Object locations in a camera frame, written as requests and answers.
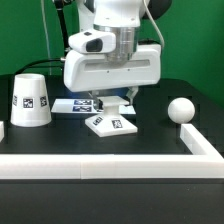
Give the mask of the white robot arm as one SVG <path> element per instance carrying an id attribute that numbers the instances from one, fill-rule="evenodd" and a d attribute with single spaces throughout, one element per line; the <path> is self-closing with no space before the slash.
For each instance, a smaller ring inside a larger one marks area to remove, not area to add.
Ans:
<path id="1" fill-rule="evenodd" d="M 155 21 L 172 0 L 78 0 L 80 32 L 69 37 L 64 84 L 72 92 L 99 93 L 127 87 L 129 99 L 160 79 L 162 41 L 138 40 L 140 20 Z"/>

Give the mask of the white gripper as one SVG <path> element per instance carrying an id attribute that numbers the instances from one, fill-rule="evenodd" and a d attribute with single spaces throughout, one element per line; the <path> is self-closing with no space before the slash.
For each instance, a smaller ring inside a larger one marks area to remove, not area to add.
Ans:
<path id="1" fill-rule="evenodd" d="M 126 62 L 109 62 L 105 54 L 80 54 L 71 50 L 66 57 L 64 84 L 72 92 L 129 87 L 126 94 L 133 103 L 139 88 L 156 84 L 160 79 L 161 47 L 140 45 Z M 94 108 L 103 109 L 100 92 L 93 92 Z"/>

